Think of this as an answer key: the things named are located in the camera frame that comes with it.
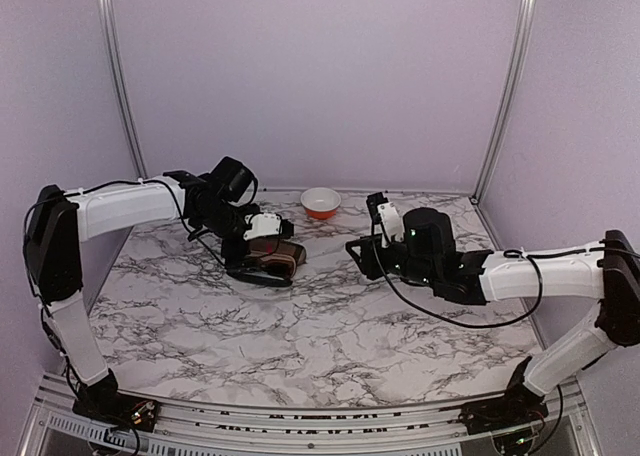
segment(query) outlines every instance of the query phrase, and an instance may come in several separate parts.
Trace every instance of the white marble tabletop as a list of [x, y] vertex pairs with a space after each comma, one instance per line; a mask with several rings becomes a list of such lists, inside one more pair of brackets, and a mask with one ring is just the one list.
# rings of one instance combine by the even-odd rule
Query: white marble tabletop
[[[309, 219], [298, 192], [261, 192], [263, 210], [295, 224], [308, 262], [287, 289], [226, 276], [180, 223], [131, 233], [90, 315], [124, 389], [254, 406], [399, 405], [504, 389], [515, 365], [540, 350], [529, 321], [465, 330], [420, 314], [359, 273], [344, 244], [368, 234], [364, 193], [343, 193], [338, 214]], [[401, 212], [448, 213], [458, 248], [491, 247], [468, 199], [390, 193]], [[212, 236], [208, 242], [218, 248]], [[457, 306], [399, 284], [411, 300], [470, 323], [511, 319], [514, 300]]]

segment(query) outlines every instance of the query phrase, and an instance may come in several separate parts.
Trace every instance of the marble table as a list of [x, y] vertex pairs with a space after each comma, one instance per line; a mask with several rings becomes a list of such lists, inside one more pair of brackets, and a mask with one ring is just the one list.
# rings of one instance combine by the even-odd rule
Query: marble table
[[[226, 276], [179, 223], [133, 229], [91, 314], [99, 347], [124, 389], [253, 406], [401, 405], [503, 389], [540, 350], [529, 321], [465, 330], [422, 315], [386, 283], [366, 280], [344, 244], [368, 234], [365, 193], [343, 193], [339, 213], [309, 219], [298, 192], [261, 192], [264, 210], [295, 224], [308, 262], [287, 289]], [[458, 247], [491, 247], [468, 199], [390, 193], [401, 212], [448, 213]], [[207, 241], [218, 248], [214, 237]], [[457, 306], [400, 284], [431, 311], [481, 324], [511, 319], [520, 301]]]

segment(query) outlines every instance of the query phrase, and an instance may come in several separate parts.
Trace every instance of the wall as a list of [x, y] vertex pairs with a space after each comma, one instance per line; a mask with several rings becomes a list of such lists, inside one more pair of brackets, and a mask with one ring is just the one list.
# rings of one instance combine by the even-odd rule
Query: wall
[[113, 0], [151, 174], [470, 194], [520, 0]]
[[[0, 447], [14, 454], [43, 369], [59, 358], [39, 328], [21, 260], [22, 217], [46, 184], [133, 177], [96, 0], [0, 0]], [[83, 247], [95, 293], [122, 241]]]
[[[610, 228], [640, 248], [638, 0], [538, 0], [524, 75], [483, 202], [504, 246], [555, 248]], [[549, 341], [590, 303], [546, 302]], [[637, 454], [640, 351], [580, 376], [604, 454]]]

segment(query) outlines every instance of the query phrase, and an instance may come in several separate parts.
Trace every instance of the metal frame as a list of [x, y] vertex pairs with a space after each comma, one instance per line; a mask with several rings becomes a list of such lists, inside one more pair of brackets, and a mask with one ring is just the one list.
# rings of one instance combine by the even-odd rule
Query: metal frame
[[489, 148], [487, 149], [487, 154], [485, 155], [484, 163], [480, 170], [476, 189], [472, 196], [474, 204], [479, 204], [480, 201], [482, 201], [482, 198], [489, 187], [489, 182], [491, 181], [491, 176], [495, 170], [496, 163], [498, 162], [498, 153], [500, 152], [500, 148], [504, 140], [507, 122], [509, 121], [509, 114], [511, 112], [516, 89], [518, 88], [518, 83], [522, 75], [522, 68], [527, 53], [527, 47], [529, 45], [529, 36], [531, 34], [535, 5], [536, 0], [520, 1], [520, 12], [518, 13], [516, 36], [513, 42], [507, 80], [502, 92], [498, 115], [496, 116], [496, 121], [493, 126], [493, 133], [491, 134]]
[[111, 67], [111, 77], [116, 91], [116, 99], [120, 110], [120, 117], [124, 126], [131, 160], [139, 178], [148, 178], [147, 168], [142, 157], [140, 149], [140, 141], [136, 132], [136, 126], [133, 122], [133, 113], [127, 96], [127, 88], [124, 83], [124, 71], [122, 69], [122, 61], [120, 58], [120, 49], [118, 45], [118, 35], [116, 33], [116, 21], [113, 12], [113, 4], [111, 0], [98, 0], [100, 7], [100, 19], [102, 20], [102, 29], [104, 33], [107, 55], [109, 56], [109, 65]]
[[[597, 456], [591, 422], [575, 380], [562, 385], [564, 415], [572, 423], [581, 456]], [[289, 409], [219, 405], [159, 399], [153, 433], [140, 433], [148, 455], [376, 455], [460, 456], [465, 441], [498, 436], [526, 427], [474, 436], [456, 418], [461, 404], [495, 395], [395, 407]], [[45, 374], [29, 415], [18, 454], [38, 456], [48, 430], [60, 431], [115, 449], [133, 449], [129, 433], [108, 433], [109, 425], [73, 414], [73, 394], [64, 378]], [[558, 415], [557, 395], [547, 397], [551, 422]]]

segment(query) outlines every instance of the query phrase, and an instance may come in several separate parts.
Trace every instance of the gray marble vein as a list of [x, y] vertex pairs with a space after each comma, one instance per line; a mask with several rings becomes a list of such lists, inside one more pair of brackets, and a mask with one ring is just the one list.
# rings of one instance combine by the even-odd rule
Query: gray marble vein
[[[339, 213], [309, 219], [298, 192], [258, 201], [295, 223], [307, 264], [293, 287], [226, 276], [179, 223], [136, 227], [91, 312], [98, 344], [121, 387], [229, 404], [293, 407], [397, 405], [503, 389], [539, 351], [528, 321], [465, 330], [407, 307], [384, 282], [362, 277], [344, 244], [368, 234], [366, 194], [343, 193]], [[402, 212], [448, 213], [458, 247], [488, 248], [466, 198], [394, 193]], [[206, 236], [214, 248], [215, 238]], [[400, 285], [412, 301], [469, 323], [511, 319], [519, 301], [466, 307]]]

